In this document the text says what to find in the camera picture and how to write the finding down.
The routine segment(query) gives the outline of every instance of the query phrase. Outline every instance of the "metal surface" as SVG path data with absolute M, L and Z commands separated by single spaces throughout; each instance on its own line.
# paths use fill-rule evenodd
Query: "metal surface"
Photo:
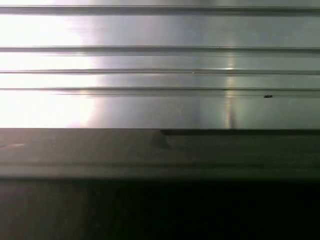
M 320 128 L 320 0 L 0 0 L 0 22 L 1 128 Z

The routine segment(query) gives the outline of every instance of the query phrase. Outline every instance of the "metal groove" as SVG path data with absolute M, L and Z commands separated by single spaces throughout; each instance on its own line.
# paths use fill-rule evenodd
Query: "metal groove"
M 0 70 L 0 74 L 228 74 L 228 75 L 320 75 L 320 70 L 255 69 L 35 69 Z
M 232 7 L 232 6 L 0 6 L 0 14 L 19 15 L 320 15 L 320 7 Z
M 211 52 L 211 53 L 308 53 L 320 54 L 320 47 L 226 47 L 226 46 L 0 46 L 0 53 L 108 53 L 108 52 Z

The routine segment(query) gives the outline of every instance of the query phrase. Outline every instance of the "brushed aluminum panel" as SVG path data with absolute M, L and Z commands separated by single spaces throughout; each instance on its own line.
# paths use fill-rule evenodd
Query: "brushed aluminum panel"
M 2 128 L 317 129 L 320 96 L 1 91 Z
M 252 90 L 318 90 L 319 75 L 108 73 L 2 73 L 1 89 L 119 89 L 190 88 Z
M 0 127 L 317 129 L 319 22 L 318 0 L 2 0 Z
M 2 47 L 320 47 L 317 16 L 2 14 L 0 22 Z

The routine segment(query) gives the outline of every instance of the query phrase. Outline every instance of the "dark floor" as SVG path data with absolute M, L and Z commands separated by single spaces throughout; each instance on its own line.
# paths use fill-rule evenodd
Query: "dark floor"
M 316 182 L 4 180 L 0 239 L 287 239 L 317 225 L 319 193 Z

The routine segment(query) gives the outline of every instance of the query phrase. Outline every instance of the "corrugated metal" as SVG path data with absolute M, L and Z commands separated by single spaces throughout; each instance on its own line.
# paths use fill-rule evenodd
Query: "corrugated metal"
M 0 0 L 0 33 L 1 128 L 320 128 L 320 0 Z

